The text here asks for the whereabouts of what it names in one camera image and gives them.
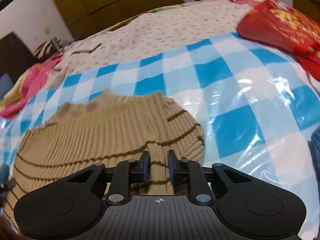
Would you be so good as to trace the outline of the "tan striped knit sweater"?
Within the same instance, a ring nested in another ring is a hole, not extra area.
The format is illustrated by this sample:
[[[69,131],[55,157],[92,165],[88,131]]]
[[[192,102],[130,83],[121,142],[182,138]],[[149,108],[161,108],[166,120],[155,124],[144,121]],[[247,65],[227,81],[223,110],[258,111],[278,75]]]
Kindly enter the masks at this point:
[[[26,193],[95,163],[117,163],[150,154],[146,183],[134,193],[179,194],[169,179],[168,152],[179,159],[204,160],[204,130],[174,99],[155,92],[120,96],[108,89],[87,103],[64,103],[44,124],[28,130],[13,167],[16,186],[4,200],[4,217],[15,224],[14,207]]]

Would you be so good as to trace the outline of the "teal folded garment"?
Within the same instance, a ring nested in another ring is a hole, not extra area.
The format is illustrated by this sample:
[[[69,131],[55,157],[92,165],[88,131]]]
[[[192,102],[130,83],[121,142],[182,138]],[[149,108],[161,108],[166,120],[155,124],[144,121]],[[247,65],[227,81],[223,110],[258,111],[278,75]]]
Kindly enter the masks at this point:
[[[10,174],[10,166],[2,164],[0,166],[0,183],[6,183]]]

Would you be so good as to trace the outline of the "blue white checkered sheet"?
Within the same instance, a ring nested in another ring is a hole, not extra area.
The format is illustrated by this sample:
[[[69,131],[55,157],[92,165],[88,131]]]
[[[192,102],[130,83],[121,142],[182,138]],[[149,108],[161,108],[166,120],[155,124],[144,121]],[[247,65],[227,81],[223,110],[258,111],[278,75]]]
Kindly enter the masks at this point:
[[[1,163],[12,165],[26,131],[64,102],[88,102],[106,88],[173,98],[205,130],[204,166],[224,163],[292,191],[307,209],[300,237],[318,235],[318,176],[309,142],[319,127],[319,97],[291,56],[230,33],[68,76],[2,127]]]

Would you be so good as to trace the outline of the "blue pillow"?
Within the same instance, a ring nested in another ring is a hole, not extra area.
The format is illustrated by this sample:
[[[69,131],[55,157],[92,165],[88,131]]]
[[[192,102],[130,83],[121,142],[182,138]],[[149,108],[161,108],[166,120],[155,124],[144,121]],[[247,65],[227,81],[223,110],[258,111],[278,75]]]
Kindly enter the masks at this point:
[[[12,89],[14,83],[10,76],[5,73],[0,78],[0,100],[3,100],[4,96],[7,94],[9,90]]]

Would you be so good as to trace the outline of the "pink floral blanket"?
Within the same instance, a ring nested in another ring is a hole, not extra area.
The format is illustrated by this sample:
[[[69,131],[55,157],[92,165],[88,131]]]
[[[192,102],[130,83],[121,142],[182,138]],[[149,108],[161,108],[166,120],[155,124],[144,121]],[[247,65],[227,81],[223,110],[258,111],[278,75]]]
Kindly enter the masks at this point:
[[[13,119],[47,83],[54,67],[62,60],[56,54],[43,63],[36,63],[27,69],[1,100],[1,117]]]

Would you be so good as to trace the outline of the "beige crumpled cloth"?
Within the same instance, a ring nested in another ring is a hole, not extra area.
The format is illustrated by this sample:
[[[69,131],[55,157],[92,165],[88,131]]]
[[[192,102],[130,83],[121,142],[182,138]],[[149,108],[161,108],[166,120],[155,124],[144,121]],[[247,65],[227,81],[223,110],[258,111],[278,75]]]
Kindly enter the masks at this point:
[[[58,63],[53,68],[53,73],[60,73],[64,68],[65,64],[70,61],[70,58],[74,54],[89,54],[96,50],[102,43],[99,41],[93,41],[93,40],[80,40],[72,43],[65,51],[63,52],[63,56],[61,58],[61,62]]]

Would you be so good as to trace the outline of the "dark wooden headboard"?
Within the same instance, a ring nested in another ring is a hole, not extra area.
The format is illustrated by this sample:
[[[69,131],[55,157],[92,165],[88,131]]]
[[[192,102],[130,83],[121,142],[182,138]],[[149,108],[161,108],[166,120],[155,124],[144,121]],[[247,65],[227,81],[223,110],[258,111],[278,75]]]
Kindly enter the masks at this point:
[[[8,74],[13,83],[38,59],[32,54],[23,41],[14,32],[9,33],[0,41],[1,76]]]

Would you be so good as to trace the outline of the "blue knit garment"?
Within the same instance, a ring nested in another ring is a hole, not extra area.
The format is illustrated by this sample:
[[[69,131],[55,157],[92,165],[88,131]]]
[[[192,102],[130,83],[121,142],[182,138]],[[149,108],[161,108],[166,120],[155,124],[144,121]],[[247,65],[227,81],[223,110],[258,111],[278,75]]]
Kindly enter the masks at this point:
[[[319,181],[319,168],[320,168],[320,128],[318,127],[311,135],[309,142],[313,167],[315,169],[317,180]]]

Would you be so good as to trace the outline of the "red white striped cloth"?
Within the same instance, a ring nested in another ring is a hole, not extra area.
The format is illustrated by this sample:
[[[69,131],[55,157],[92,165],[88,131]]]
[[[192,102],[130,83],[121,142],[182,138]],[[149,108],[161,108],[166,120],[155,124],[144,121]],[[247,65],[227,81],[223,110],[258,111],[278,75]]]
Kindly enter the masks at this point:
[[[43,42],[34,53],[34,57],[41,62],[46,61],[60,50],[60,39],[53,38],[52,40]]]

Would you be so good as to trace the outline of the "white floral bedsheet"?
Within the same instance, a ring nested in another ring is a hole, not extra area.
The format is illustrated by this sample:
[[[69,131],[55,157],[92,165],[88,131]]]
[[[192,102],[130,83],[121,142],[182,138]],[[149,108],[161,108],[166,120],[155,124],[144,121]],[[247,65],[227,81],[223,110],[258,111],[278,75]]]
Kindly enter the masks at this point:
[[[102,44],[89,54],[74,54],[52,74],[51,87],[69,75],[157,55],[215,35],[234,32],[240,20],[264,0],[204,0],[150,10],[84,39]]]

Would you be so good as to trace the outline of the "red plastic bag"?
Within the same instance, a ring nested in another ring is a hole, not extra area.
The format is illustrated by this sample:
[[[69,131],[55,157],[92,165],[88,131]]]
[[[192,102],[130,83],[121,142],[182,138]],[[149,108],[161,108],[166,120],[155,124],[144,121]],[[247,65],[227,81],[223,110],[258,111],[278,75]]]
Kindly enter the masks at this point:
[[[319,80],[319,24],[279,0],[265,0],[238,24],[239,36],[293,55]]]

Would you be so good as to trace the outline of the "wooden side cabinet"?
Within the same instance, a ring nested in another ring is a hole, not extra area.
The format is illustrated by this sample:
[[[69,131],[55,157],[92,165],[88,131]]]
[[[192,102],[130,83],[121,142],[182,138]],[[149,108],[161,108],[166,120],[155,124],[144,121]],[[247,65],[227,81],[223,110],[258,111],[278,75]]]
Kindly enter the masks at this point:
[[[295,9],[319,23],[319,0],[292,0],[292,4]]]

